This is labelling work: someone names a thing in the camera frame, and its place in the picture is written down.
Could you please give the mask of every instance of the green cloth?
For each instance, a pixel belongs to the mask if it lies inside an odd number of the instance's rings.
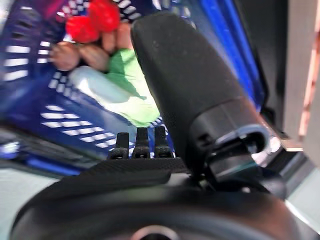
[[[107,81],[113,82],[130,95],[127,101],[109,103],[109,110],[128,119],[136,127],[147,127],[160,116],[134,50],[117,51],[110,58],[109,73],[105,76]]]

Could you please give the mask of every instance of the blue basket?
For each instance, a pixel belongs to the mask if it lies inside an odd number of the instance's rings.
[[[236,75],[243,75],[238,73],[239,69],[246,72],[251,68],[235,64],[242,60],[235,59],[230,51],[226,51],[229,57],[225,54],[226,38],[221,41],[222,35],[216,34],[220,26],[211,22],[210,11],[204,10],[211,4],[208,1],[114,1],[120,8],[123,22],[132,22],[160,10],[176,13],[203,33]],[[0,37],[0,116],[6,123],[47,141],[105,159],[115,147],[119,132],[129,132],[129,152],[132,153],[136,127],[75,89],[69,82],[68,73],[58,71],[48,62],[51,46],[65,37],[66,17],[85,15],[88,6],[88,0],[14,2]],[[248,81],[252,82],[252,79],[242,79],[240,82],[259,108],[261,100],[257,101],[255,95],[257,89],[260,94],[261,85],[255,83],[256,87],[250,82],[248,88]],[[154,143],[155,126],[164,126],[161,117],[150,123],[150,146]]]

